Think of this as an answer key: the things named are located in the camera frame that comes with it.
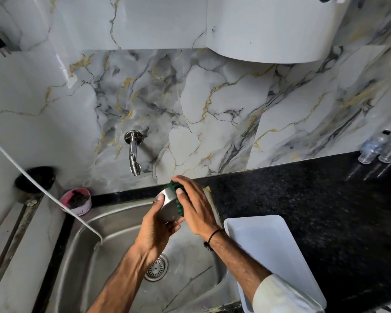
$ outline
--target water heater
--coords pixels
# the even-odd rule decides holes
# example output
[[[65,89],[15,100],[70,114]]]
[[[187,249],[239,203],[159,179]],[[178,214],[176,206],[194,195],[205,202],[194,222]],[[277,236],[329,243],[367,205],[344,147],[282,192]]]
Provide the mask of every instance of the water heater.
[[[207,0],[207,47],[254,62],[324,58],[350,0]]]

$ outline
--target sink basin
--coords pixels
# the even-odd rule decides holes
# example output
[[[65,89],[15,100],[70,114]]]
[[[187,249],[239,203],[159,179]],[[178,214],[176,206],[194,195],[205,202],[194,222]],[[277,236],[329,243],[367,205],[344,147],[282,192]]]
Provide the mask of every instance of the sink basin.
[[[205,193],[211,201],[210,193]],[[88,310],[134,243],[152,201],[91,209],[83,219],[103,235],[102,244],[75,221],[47,312]],[[214,213],[220,224],[215,209]],[[194,235],[186,222],[148,271],[130,313],[203,311],[239,300],[224,263],[203,246],[203,239]]]

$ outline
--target scrubber in pink container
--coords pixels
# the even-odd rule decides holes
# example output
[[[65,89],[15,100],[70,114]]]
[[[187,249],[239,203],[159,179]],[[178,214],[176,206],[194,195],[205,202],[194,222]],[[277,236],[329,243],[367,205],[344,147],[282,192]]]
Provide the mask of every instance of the scrubber in pink container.
[[[91,208],[91,195],[85,188],[72,189],[63,195],[61,203],[76,215],[81,216]]]

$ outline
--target black bowl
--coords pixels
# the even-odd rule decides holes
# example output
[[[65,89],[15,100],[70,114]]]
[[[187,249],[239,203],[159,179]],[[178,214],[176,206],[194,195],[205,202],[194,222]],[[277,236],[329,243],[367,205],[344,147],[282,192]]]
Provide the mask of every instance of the black bowl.
[[[52,167],[42,166],[31,168],[26,171],[45,190],[51,189],[55,181],[55,173]],[[27,193],[39,193],[40,190],[32,184],[23,174],[15,180],[15,187]]]

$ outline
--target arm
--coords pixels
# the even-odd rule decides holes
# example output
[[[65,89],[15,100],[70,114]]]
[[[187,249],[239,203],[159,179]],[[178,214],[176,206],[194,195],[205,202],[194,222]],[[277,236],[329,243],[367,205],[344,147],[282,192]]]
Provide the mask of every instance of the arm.
[[[163,224],[156,216],[164,203],[160,195],[144,216],[135,243],[130,247],[87,313],[126,313],[135,299],[149,265],[164,250],[169,237],[180,229],[184,218]]]
[[[181,183],[188,193],[187,196],[184,191],[177,189],[177,196],[184,207],[184,216],[188,226],[194,234],[207,241],[211,234],[220,227],[216,224],[203,189],[195,181],[184,176],[177,176],[172,180]],[[214,234],[210,246],[229,268],[252,302],[258,286],[271,275],[271,272],[243,251],[222,231]]]

